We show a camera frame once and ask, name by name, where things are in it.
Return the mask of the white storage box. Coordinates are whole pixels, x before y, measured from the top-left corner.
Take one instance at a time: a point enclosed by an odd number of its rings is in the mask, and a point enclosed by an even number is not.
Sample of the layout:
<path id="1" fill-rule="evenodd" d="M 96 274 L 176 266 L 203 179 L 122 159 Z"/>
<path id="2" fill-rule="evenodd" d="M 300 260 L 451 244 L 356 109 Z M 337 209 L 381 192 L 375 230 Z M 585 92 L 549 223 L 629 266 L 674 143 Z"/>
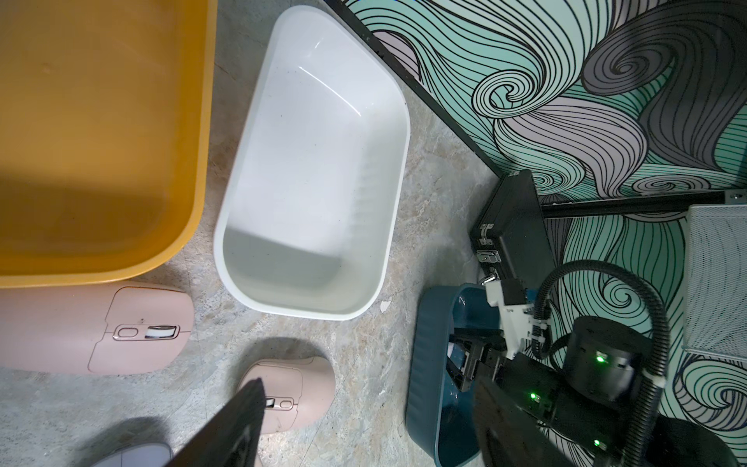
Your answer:
<path id="1" fill-rule="evenodd" d="M 391 72 L 328 13 L 277 19 L 214 233 L 243 305 L 345 321 L 383 286 L 410 142 Z"/>

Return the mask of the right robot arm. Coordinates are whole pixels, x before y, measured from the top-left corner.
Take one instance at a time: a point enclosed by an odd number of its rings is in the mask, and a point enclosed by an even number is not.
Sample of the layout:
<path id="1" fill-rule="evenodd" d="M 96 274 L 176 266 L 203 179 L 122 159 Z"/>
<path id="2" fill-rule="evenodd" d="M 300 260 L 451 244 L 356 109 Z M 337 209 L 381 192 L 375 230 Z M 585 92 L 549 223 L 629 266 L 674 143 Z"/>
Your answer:
<path id="1" fill-rule="evenodd" d="M 548 297 L 564 276 L 599 272 L 622 282 L 644 305 L 649 336 L 607 318 L 582 316 L 552 336 Z M 496 293 L 497 329 L 458 328 L 462 363 L 447 363 L 461 391 L 472 390 L 478 445 L 488 466 L 566 466 L 548 438 L 554 430 L 586 449 L 597 466 L 733 466 L 711 431 L 659 413 L 666 387 L 669 328 L 656 290 L 616 265 L 579 260 L 556 268 L 534 299 L 507 305 Z"/>

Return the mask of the pink rounded mouse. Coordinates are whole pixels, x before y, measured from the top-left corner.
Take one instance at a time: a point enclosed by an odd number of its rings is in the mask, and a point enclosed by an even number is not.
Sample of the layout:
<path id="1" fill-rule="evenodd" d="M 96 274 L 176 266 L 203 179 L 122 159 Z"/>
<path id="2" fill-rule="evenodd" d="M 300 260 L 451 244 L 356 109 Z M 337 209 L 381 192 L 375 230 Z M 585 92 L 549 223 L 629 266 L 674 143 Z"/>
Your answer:
<path id="1" fill-rule="evenodd" d="M 321 356 L 259 360 L 244 374 L 237 390 L 255 379 L 262 381 L 266 394 L 264 435 L 315 424 L 328 412 L 336 394 L 333 365 Z"/>

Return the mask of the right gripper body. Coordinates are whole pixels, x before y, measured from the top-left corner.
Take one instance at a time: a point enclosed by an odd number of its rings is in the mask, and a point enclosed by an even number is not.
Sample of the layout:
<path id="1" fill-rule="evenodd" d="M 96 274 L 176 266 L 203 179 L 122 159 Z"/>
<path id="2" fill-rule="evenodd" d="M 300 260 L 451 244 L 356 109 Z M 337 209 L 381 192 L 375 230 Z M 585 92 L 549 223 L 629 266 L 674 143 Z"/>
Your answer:
<path id="1" fill-rule="evenodd" d="M 497 384 L 523 412 L 578 441 L 578 394 L 558 366 L 523 353 L 535 343 L 539 292 L 507 279 L 445 290 L 445 386 L 474 401 L 477 379 Z"/>

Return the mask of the dark teal storage box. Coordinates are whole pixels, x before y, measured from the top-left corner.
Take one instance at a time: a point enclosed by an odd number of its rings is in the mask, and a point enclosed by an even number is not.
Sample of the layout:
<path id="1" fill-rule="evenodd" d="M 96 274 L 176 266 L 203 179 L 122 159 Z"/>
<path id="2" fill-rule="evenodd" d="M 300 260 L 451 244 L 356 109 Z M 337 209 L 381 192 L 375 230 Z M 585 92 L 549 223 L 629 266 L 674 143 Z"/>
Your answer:
<path id="1" fill-rule="evenodd" d="M 480 452 L 474 391 L 459 391 L 447 374 L 449 335 L 457 328 L 490 330 L 499 324 L 486 290 L 476 284 L 435 286 L 419 300 L 405 420 L 410 439 L 437 466 L 463 466 Z"/>

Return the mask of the clear mesh wall bin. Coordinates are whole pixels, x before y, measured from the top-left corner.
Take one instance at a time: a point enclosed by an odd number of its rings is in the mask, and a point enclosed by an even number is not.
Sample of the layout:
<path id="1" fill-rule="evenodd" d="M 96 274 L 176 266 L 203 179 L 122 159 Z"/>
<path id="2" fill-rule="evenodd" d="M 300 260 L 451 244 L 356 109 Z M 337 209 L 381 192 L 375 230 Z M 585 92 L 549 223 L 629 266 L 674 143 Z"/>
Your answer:
<path id="1" fill-rule="evenodd" d="M 688 211 L 684 348 L 746 360 L 746 206 L 694 205 Z"/>

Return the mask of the pink mouse near yellow box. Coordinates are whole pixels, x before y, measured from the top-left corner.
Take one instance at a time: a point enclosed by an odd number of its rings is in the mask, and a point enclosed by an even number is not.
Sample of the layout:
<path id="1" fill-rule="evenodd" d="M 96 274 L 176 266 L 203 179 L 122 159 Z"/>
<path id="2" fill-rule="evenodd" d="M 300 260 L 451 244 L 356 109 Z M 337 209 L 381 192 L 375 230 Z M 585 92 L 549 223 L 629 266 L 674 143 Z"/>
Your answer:
<path id="1" fill-rule="evenodd" d="M 192 298 L 156 284 L 4 289 L 1 364 L 59 374 L 150 373 L 179 355 L 194 323 Z"/>

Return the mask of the yellow storage box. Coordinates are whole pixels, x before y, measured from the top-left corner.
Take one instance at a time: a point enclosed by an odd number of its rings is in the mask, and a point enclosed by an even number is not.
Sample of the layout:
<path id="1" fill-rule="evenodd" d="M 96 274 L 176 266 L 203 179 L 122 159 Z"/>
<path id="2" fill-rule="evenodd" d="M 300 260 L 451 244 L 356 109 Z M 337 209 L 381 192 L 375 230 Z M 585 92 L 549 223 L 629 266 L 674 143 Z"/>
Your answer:
<path id="1" fill-rule="evenodd" d="M 1 285 L 111 282 L 194 235 L 213 1 L 1 5 Z"/>

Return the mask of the black briefcase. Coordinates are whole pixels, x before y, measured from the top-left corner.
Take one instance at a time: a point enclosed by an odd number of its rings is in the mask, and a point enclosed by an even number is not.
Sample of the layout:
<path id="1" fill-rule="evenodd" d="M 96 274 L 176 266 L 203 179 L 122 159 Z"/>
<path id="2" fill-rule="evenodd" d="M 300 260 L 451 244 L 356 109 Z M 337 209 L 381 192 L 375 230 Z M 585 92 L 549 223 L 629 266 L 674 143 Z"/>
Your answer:
<path id="1" fill-rule="evenodd" d="M 556 268 L 533 174 L 525 169 L 501 179 L 470 229 L 482 272 L 517 279 L 537 290 Z"/>

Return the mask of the purple slim mouse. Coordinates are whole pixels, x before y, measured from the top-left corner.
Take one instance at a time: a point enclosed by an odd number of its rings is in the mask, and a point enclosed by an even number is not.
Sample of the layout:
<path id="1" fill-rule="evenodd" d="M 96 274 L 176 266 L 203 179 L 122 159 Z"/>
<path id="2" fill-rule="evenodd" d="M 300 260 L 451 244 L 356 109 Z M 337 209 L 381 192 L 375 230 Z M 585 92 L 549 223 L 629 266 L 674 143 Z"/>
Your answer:
<path id="1" fill-rule="evenodd" d="M 164 467 L 173 459 L 173 451 L 164 443 L 145 443 L 119 449 L 93 463 L 93 467 Z"/>

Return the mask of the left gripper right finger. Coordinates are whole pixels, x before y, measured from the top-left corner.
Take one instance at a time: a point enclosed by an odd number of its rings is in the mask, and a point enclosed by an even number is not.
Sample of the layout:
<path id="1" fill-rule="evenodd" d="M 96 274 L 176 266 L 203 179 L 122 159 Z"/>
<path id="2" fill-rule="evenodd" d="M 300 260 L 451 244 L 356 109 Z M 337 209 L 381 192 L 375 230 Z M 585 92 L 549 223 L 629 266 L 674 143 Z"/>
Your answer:
<path id="1" fill-rule="evenodd" d="M 479 377 L 473 387 L 473 423 L 484 465 L 573 466 L 493 381 Z"/>

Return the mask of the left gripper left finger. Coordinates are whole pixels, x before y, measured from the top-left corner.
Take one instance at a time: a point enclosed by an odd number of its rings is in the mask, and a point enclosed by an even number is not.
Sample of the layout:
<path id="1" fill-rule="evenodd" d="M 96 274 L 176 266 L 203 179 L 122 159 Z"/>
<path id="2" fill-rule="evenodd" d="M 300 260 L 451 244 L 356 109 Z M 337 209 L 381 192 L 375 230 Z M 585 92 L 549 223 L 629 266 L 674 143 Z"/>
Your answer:
<path id="1" fill-rule="evenodd" d="M 245 383 L 167 466 L 254 466 L 266 402 L 260 379 Z"/>

